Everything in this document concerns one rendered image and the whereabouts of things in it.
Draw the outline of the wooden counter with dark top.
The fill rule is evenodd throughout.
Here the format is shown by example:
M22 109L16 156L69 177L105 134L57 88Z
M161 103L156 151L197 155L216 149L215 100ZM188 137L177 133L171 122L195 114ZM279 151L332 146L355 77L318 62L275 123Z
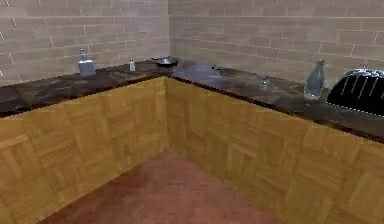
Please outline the wooden counter with dark top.
M384 224L384 117L191 61L0 88L0 224L36 224L165 149L286 224Z

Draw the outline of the black frying pan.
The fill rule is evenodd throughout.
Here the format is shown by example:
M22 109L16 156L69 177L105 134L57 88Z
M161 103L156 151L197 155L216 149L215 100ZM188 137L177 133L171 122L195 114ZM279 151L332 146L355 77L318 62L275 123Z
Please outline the black frying pan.
M152 58L152 61L158 66L158 67L173 67L178 64L178 60L175 57L167 56L167 57L161 57L161 58Z

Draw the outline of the grey soap dispenser bottle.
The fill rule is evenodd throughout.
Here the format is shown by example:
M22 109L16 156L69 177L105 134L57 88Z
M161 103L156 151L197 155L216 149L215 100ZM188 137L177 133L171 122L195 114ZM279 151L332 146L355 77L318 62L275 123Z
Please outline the grey soap dispenser bottle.
M78 61L79 72L81 76L95 75L93 61L89 59L84 49L80 50L80 60Z

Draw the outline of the clear glass bottle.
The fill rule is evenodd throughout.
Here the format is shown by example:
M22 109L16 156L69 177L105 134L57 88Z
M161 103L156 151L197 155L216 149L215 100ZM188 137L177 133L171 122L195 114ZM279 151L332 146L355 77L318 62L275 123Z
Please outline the clear glass bottle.
M309 74L304 85L304 97L306 99L317 100L321 97L325 82L325 63L325 59L319 59L315 68Z

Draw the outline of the black and silver toaster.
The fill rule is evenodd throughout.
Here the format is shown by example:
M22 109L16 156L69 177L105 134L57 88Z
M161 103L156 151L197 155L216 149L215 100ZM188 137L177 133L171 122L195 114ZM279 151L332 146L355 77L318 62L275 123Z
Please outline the black and silver toaster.
M330 90L326 103L384 117L384 70L346 72Z

